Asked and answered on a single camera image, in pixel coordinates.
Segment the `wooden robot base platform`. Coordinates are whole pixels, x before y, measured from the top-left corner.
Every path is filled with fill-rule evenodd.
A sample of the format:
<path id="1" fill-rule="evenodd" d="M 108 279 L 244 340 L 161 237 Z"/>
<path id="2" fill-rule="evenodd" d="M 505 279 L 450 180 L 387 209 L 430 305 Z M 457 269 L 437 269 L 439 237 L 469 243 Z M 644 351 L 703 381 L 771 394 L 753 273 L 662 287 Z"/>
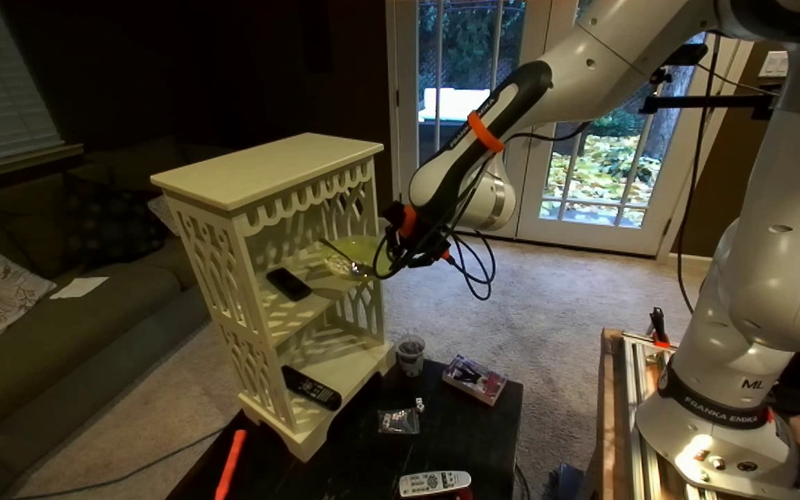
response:
<path id="1" fill-rule="evenodd" d="M 598 500 L 800 500 L 800 418 L 766 409 L 766 424 L 796 448 L 796 484 L 760 486 L 764 468 L 730 456 L 703 431 L 672 456 L 654 451 L 637 424 L 637 411 L 657 393 L 671 348 L 647 336 L 605 329 L 600 334 L 600 424 L 593 470 Z"/>

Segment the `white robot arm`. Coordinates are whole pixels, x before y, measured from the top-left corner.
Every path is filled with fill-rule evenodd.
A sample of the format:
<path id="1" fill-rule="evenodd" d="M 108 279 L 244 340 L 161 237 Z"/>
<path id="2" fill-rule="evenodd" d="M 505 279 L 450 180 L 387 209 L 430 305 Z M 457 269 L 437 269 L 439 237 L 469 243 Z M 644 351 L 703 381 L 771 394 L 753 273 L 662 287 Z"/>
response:
<path id="1" fill-rule="evenodd" d="M 453 224 L 505 222 L 511 191 L 486 163 L 511 138 L 622 105 L 697 33 L 779 47 L 787 76 L 687 334 L 633 429 L 696 486 L 800 500 L 800 451 L 772 411 L 800 356 L 800 0 L 582 0 L 566 33 L 511 70 L 418 169 L 398 245 L 439 259 Z"/>

